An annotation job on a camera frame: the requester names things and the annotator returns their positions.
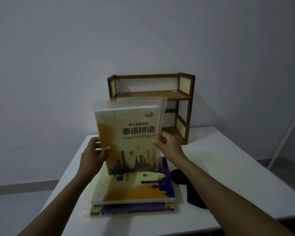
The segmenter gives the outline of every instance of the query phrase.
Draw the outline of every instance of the desk surface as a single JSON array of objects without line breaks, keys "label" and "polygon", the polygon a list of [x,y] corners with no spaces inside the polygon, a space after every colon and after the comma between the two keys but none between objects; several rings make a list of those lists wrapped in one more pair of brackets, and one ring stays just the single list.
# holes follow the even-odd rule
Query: desk surface
[{"label": "desk surface", "polygon": [[[71,161],[44,208],[75,176],[88,135]],[[190,129],[186,156],[216,180],[242,195],[277,219],[295,217],[295,191],[261,166],[214,127]],[[175,167],[169,163],[169,170]],[[99,174],[86,187],[63,235],[166,235],[219,228],[209,210],[187,202],[185,185],[174,184],[176,212],[173,214],[123,215],[90,218],[90,199]]]}]

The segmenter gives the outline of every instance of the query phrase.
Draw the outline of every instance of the hand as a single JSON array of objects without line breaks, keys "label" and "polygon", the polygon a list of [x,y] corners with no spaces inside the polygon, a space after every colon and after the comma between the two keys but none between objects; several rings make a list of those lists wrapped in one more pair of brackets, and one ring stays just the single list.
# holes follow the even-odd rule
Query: hand
[{"label": "hand", "polygon": [[158,140],[152,140],[152,143],[161,150],[166,159],[173,163],[174,166],[178,167],[182,160],[188,158],[182,151],[181,145],[176,137],[165,131],[162,131],[162,136],[167,140],[166,144]]},{"label": "hand", "polygon": [[76,176],[82,177],[87,183],[90,183],[100,171],[109,155],[110,147],[106,147],[103,150],[95,150],[97,148],[101,148],[99,138],[92,138],[81,155],[80,166]]}]

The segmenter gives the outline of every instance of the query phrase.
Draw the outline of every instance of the book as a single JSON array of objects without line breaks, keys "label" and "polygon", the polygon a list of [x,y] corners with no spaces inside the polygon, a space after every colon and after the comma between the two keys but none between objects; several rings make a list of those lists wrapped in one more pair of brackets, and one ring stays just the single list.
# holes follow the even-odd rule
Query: book
[{"label": "book", "polygon": [[174,212],[173,202],[92,206],[90,215],[118,215],[149,212]]},{"label": "book", "polygon": [[102,169],[95,187],[92,205],[157,203],[175,201],[167,160],[162,158],[163,167],[157,172],[131,172],[108,175]]},{"label": "book", "polygon": [[161,154],[151,142],[158,136],[159,111],[158,105],[147,105],[94,112],[101,145],[111,147],[106,160],[109,175],[159,168]]}]

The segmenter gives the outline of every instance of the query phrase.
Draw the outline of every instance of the wooden shelf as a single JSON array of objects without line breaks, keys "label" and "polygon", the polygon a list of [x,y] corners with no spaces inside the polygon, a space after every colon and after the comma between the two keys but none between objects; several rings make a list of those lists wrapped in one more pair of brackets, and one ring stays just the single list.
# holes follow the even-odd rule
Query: wooden shelf
[{"label": "wooden shelf", "polygon": [[143,91],[143,92],[122,92],[117,93],[116,98],[128,97],[164,97],[167,101],[189,100],[190,96],[180,90],[161,90],[161,91]]},{"label": "wooden shelf", "polygon": [[186,145],[185,140],[182,138],[182,136],[180,135],[180,133],[175,127],[162,127],[162,131],[165,131],[171,135],[174,135],[179,140],[181,145]]}]

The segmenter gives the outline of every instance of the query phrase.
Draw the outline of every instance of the wooden frame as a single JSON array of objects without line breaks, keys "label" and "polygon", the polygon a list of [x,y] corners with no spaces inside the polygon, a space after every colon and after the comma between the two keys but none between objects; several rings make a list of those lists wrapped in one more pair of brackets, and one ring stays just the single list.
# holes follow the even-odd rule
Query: wooden frame
[{"label": "wooden frame", "polygon": [[[153,79],[153,78],[178,78],[178,86],[175,90],[142,91],[142,92],[118,92],[117,79]],[[107,78],[110,98],[127,97],[165,97],[167,101],[176,101],[175,109],[168,109],[165,113],[175,113],[175,126],[163,127],[162,130],[176,136],[182,145],[188,144],[189,128],[191,120],[192,100],[195,75],[177,73],[162,75],[111,75]],[[187,120],[179,115],[179,101],[188,101]]]}]

